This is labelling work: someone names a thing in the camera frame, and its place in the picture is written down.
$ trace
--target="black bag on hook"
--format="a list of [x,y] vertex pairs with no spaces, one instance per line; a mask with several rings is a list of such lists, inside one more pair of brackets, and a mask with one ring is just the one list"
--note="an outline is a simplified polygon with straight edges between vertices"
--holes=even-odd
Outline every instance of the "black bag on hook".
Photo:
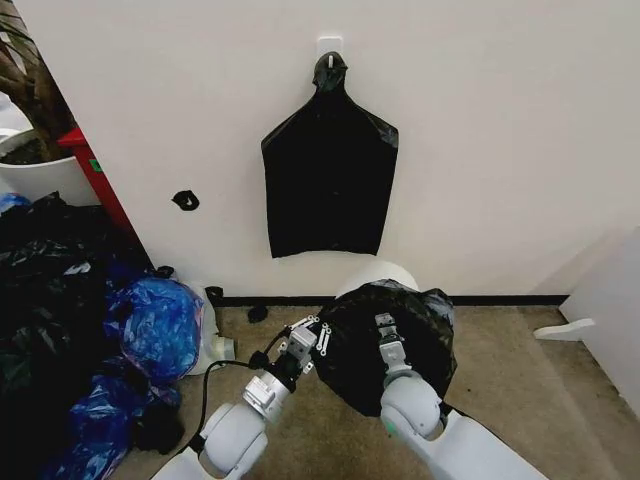
[[322,56],[316,93],[262,141],[274,258],[312,250],[378,252],[398,130],[349,98],[346,71],[337,53]]

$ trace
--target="blue plastic bag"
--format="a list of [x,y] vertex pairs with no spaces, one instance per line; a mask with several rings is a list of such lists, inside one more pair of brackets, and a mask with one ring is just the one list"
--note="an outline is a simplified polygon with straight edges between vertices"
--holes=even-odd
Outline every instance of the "blue plastic bag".
[[109,308],[105,329],[153,384],[182,378],[198,361],[203,301],[173,280],[146,277],[125,288]]
[[31,202],[28,198],[17,193],[0,194],[0,213],[6,212],[16,205],[31,205]]
[[134,418],[159,402],[176,408],[180,405],[180,394],[175,389],[156,392],[133,385],[125,378],[127,368],[132,368],[127,365],[126,359],[114,357],[101,367],[110,374],[93,376],[91,393],[81,398],[69,413],[72,447],[48,465],[43,479],[107,478],[131,448]]

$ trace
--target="black baseboard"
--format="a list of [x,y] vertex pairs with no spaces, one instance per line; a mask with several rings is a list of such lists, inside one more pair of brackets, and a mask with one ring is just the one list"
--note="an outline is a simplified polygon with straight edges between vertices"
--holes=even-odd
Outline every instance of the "black baseboard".
[[[558,306],[568,295],[453,295],[457,306]],[[219,300],[221,307],[252,307],[254,305],[317,307],[327,305],[334,297],[224,297]]]
[[552,306],[562,304],[569,295],[454,295],[451,297],[457,306],[471,307],[524,307]]

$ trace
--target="white plastic container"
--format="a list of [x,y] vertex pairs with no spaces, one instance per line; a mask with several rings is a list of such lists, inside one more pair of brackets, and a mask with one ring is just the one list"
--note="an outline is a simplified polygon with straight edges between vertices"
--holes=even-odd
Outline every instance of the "white plastic container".
[[219,335],[216,311],[207,299],[204,287],[197,283],[185,282],[204,301],[202,323],[200,325],[200,350],[198,361],[187,375],[201,375],[207,367],[218,360],[235,360],[234,342]]

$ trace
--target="black plastic bag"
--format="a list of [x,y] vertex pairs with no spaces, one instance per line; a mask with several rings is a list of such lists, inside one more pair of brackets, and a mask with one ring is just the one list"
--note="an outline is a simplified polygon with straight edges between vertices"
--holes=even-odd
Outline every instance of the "black plastic bag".
[[346,70],[337,53],[324,55],[314,96],[262,141],[273,257],[378,252],[398,130],[349,98]]
[[57,193],[0,216],[5,472],[35,477],[70,440],[69,409],[89,392],[100,361],[119,351],[102,327],[106,296],[129,281],[119,261],[147,265],[136,248],[113,228],[102,207],[73,207]]
[[375,316],[389,313],[404,338],[407,363],[443,398],[456,370],[453,304],[439,289],[416,292],[394,280],[368,283],[318,314],[311,329],[331,328],[326,356],[312,350],[318,376],[363,415],[380,416],[386,365],[380,356]]

